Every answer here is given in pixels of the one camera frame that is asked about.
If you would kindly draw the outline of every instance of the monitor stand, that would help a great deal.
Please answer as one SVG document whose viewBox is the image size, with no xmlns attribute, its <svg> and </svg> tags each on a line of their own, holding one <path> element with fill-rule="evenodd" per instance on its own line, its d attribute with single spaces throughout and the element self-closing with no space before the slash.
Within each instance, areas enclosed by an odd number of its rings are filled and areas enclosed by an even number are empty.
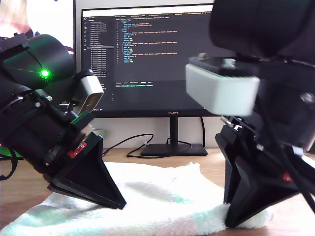
<svg viewBox="0 0 315 236">
<path fill-rule="evenodd" d="M 171 137 L 170 144 L 149 144 L 141 152 L 142 156 L 206 156 L 206 149 L 202 144 L 191 144 L 191 149 L 187 144 L 178 142 L 178 117 L 171 117 Z"/>
</svg>

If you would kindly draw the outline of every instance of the black cable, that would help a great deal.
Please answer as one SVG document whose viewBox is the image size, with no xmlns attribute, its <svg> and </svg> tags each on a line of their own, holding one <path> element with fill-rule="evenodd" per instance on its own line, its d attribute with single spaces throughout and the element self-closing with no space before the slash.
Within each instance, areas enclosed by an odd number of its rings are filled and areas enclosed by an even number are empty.
<svg viewBox="0 0 315 236">
<path fill-rule="evenodd" d="M 130 139 L 134 139 L 134 138 L 138 138 L 138 137 L 142 137 L 142 136 L 148 136 L 148 135 L 151 135 L 151 138 L 147 141 L 147 143 L 149 143 L 149 142 L 153 139 L 154 134 L 140 134 L 140 135 L 135 135 L 135 136 L 132 136 L 132 137 L 130 137 L 130 138 L 127 138 L 127 139 L 125 139 L 125 140 L 123 140 L 123 141 L 121 141 L 121 142 L 119 142 L 119 143 L 113 145 L 112 147 L 110 147 L 109 149 L 107 149 L 105 152 L 103 152 L 103 156 L 105 156 L 111 149 L 113 149 L 113 148 L 119 146 L 120 144 L 122 144 L 122 143 L 124 143 L 124 142 L 126 142 L 126 141 L 129 141 Z M 175 156 L 175 155 L 181 154 L 181 153 L 183 153 L 183 152 L 188 151 L 188 150 L 191 149 L 191 147 L 192 147 L 192 145 L 191 145 L 190 143 L 183 142 L 183 141 L 178 141 L 178 142 L 179 142 L 179 143 L 182 143 L 182 144 L 187 144 L 187 145 L 189 145 L 189 148 L 187 148 L 187 149 L 185 149 L 185 150 L 183 150 L 183 151 L 181 151 L 181 152 L 174 153 L 174 154 L 172 154 L 172 155 L 165 155 L 165 156 L 135 156 L 135 155 L 131 155 L 132 153 L 134 153 L 134 152 L 140 150 L 141 148 L 143 148 L 143 147 L 145 146 L 145 144 L 143 144 L 143 145 L 141 145 L 140 147 L 136 148 L 135 150 L 132 150 L 131 152 L 129 152 L 129 153 L 127 154 L 127 157 L 135 157 L 135 158 L 143 158 L 143 159 L 159 159 L 159 158 L 165 158 L 165 157 L 170 157 L 170 156 Z"/>
<path fill-rule="evenodd" d="M 130 138 L 127 138 L 127 139 L 125 139 L 125 140 L 123 140 L 123 141 L 121 141 L 121 142 L 119 142 L 119 143 L 113 145 L 112 147 L 110 147 L 109 149 L 107 149 L 105 152 L 103 152 L 103 156 L 105 156 L 111 149 L 117 147 L 118 145 L 120 145 L 120 144 L 122 144 L 122 143 L 124 143 L 124 142 L 129 141 L 130 139 L 134 139 L 134 138 L 138 138 L 138 137 L 142 137 L 142 136 L 148 136 L 148 135 L 151 135 L 151 138 L 147 141 L 147 143 L 149 143 L 149 142 L 153 139 L 154 134 L 139 134 L 139 135 L 135 135 L 135 136 L 132 136 L 132 137 L 130 137 Z"/>
<path fill-rule="evenodd" d="M 307 187 L 305 186 L 305 184 L 301 180 L 301 178 L 299 176 L 299 172 L 295 169 L 295 167 L 293 166 L 293 164 L 289 160 L 288 156 L 286 155 L 285 151 L 281 147 L 281 143 L 277 139 L 277 135 L 276 135 L 276 133 L 272 127 L 271 118 L 269 117 L 269 114 L 267 113 L 267 110 L 266 110 L 263 102 L 261 101 L 261 99 L 259 97 L 257 98 L 257 104 L 260 108 L 261 115 L 262 115 L 263 121 L 266 125 L 267 132 L 268 132 L 272 142 L 275 143 L 276 151 L 278 152 L 278 155 L 281 157 L 284 166 L 286 167 L 286 169 L 287 169 L 288 173 L 290 174 L 290 176 L 292 177 L 294 183 L 296 184 L 296 186 L 298 187 L 298 189 L 302 193 L 306 202 L 308 203 L 308 205 L 310 206 L 312 211 L 315 213 L 314 199 L 312 198 L 310 191 L 307 189 Z"/>
<path fill-rule="evenodd" d="M 205 122 L 203 121 L 203 117 L 200 117 L 201 126 L 202 126 L 202 138 L 203 138 L 203 147 L 206 147 L 206 129 L 205 129 Z"/>
<path fill-rule="evenodd" d="M 11 172 L 7 175 L 7 176 L 4 176 L 4 175 L 1 175 L 0 176 L 0 181 L 3 181 L 3 180 L 8 180 L 9 178 L 11 178 L 11 176 L 14 174 L 15 170 L 16 170 L 16 167 L 18 165 L 18 158 L 15 154 L 15 151 L 13 151 L 12 149 L 8 149 L 9 152 L 11 153 L 11 164 L 12 164 L 12 170 Z"/>
</svg>

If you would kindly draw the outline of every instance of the green led light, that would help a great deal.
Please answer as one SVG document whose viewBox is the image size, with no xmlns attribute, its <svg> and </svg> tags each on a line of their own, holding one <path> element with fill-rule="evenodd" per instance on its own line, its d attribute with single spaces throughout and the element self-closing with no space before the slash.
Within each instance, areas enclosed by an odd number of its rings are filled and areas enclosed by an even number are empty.
<svg viewBox="0 0 315 236">
<path fill-rule="evenodd" d="M 48 70 L 42 70 L 40 72 L 40 74 L 41 74 L 42 77 L 48 77 L 49 76 L 49 71 Z"/>
</svg>

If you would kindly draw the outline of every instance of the monitor base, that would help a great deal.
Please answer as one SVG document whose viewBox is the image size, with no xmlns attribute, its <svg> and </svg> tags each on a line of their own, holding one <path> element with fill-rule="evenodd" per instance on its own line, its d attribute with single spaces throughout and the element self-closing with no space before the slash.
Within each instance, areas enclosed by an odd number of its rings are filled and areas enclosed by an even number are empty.
<svg viewBox="0 0 315 236">
<path fill-rule="evenodd" d="M 141 152 L 142 156 L 206 156 L 206 149 L 202 144 L 192 144 L 191 149 L 185 151 L 189 146 L 187 144 L 150 144 Z"/>
</svg>

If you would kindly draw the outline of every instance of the red label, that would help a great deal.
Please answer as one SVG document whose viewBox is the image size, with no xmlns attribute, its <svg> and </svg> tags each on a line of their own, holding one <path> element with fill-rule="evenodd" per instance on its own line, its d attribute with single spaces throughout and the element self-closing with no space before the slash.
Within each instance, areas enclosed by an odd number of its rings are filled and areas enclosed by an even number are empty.
<svg viewBox="0 0 315 236">
<path fill-rule="evenodd" d="M 73 159 L 73 158 L 76 157 L 80 152 L 82 152 L 82 150 L 83 150 L 86 146 L 87 146 L 87 143 L 86 143 L 86 142 L 81 143 L 80 146 L 79 146 L 76 150 L 74 150 L 74 151 L 72 151 L 72 150 L 69 151 L 69 152 L 68 152 L 68 156 Z"/>
<path fill-rule="evenodd" d="M 285 172 L 285 174 L 283 175 L 283 180 L 284 181 L 290 181 L 290 182 L 294 183 L 293 179 L 291 178 L 291 176 L 289 175 L 288 172 Z"/>
</svg>

